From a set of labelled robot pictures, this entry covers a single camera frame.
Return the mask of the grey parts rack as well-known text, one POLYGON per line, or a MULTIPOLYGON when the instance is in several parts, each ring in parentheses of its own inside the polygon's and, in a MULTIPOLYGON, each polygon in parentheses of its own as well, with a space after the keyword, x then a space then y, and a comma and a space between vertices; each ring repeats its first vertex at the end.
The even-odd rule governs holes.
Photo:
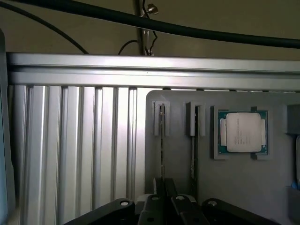
POLYGON ((145 186, 161 176, 159 109, 165 105, 165 177, 192 195, 192 136, 199 107, 198 202, 217 198, 282 225, 300 223, 300 93, 154 90, 146 97, 145 186), (268 154, 218 153, 218 110, 268 112, 268 154))

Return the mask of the grey panel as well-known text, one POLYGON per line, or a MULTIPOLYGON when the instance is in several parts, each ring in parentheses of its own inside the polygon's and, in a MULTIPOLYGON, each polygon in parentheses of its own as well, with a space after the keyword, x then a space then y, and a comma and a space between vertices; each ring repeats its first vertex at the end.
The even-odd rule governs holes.
POLYGON ((15 210, 15 178, 11 159, 8 113, 8 71, 5 36, 0 29, 0 225, 15 210))

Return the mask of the silver vertical post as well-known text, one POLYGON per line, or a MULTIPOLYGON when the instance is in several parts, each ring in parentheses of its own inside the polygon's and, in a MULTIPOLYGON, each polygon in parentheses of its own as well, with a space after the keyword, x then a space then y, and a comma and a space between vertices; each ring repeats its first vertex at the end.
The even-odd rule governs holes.
MULTIPOLYGON (((152 2, 146 5, 146 0, 132 0, 134 14, 141 18, 150 19, 150 15, 157 15, 158 8, 152 2)), ((152 56, 153 47, 158 36, 153 30, 137 28, 137 43, 141 55, 152 56)))

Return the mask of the silver CPU chip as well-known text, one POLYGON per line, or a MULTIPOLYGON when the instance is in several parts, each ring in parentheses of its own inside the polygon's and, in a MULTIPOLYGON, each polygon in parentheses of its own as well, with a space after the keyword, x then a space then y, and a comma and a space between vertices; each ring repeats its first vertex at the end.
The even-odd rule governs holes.
POLYGON ((218 110, 217 138, 219 154, 268 154, 268 112, 218 110))

